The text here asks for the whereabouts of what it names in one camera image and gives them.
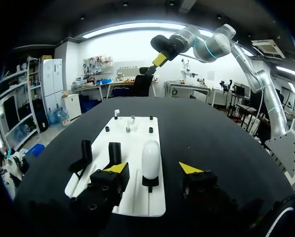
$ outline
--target cardboard box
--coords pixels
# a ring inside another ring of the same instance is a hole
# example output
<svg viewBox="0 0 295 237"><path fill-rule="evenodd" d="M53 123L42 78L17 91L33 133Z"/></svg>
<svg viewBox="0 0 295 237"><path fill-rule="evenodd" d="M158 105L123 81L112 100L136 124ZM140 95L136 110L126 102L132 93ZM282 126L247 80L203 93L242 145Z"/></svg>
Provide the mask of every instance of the cardboard box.
<svg viewBox="0 0 295 237"><path fill-rule="evenodd" d="M45 59L52 59L51 55L43 55L40 57L41 60L45 60Z"/></svg>

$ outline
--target black table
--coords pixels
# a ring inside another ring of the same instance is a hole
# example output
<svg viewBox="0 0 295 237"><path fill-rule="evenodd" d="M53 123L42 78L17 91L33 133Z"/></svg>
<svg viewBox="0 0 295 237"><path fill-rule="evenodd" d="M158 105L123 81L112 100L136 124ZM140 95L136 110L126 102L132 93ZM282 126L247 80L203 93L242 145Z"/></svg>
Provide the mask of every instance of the black table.
<svg viewBox="0 0 295 237"><path fill-rule="evenodd" d="M27 213L31 200L54 199L68 208L64 193L72 175L68 167L80 159L82 139L94 141L115 109L120 109L120 116L158 118L166 213L160 218L113 214L101 236L159 236L163 230L168 235L186 236L189 217L180 214L179 161L212 170L218 176L219 186L240 205L255 198L263 199L261 214L275 201L293 194L285 175L264 148L210 105L178 98L112 98L83 114L32 162L19 187L16 207Z"/></svg>

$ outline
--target computer monitor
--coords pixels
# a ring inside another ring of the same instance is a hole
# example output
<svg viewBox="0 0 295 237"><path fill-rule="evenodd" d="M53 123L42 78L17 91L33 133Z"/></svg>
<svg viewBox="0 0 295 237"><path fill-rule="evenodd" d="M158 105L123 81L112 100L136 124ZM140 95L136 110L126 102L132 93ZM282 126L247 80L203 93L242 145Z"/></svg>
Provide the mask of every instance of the computer monitor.
<svg viewBox="0 0 295 237"><path fill-rule="evenodd" d="M241 87L245 89L245 95L250 96L251 88L243 84L241 84Z"/></svg>

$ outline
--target office chair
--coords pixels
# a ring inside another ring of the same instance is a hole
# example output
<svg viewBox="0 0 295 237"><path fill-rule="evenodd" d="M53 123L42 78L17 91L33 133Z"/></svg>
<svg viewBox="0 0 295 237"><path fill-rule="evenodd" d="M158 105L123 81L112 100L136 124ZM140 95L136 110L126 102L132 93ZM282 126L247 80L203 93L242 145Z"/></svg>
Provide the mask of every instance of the office chair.
<svg viewBox="0 0 295 237"><path fill-rule="evenodd" d="M151 86L153 75L146 76L144 75L147 72L148 68L140 68L140 74L137 75L134 81L133 87L131 88L129 96L138 96L144 97L149 94L149 87Z"/></svg>

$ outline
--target blue bin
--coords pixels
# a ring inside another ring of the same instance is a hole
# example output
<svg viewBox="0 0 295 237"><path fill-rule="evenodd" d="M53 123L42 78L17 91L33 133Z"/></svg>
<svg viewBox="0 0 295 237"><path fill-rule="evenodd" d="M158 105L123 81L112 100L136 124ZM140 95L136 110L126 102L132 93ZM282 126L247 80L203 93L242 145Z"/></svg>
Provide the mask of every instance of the blue bin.
<svg viewBox="0 0 295 237"><path fill-rule="evenodd" d="M34 156L37 158L43 150L44 150L43 144L35 144L29 151L26 152L26 154L32 152Z"/></svg>

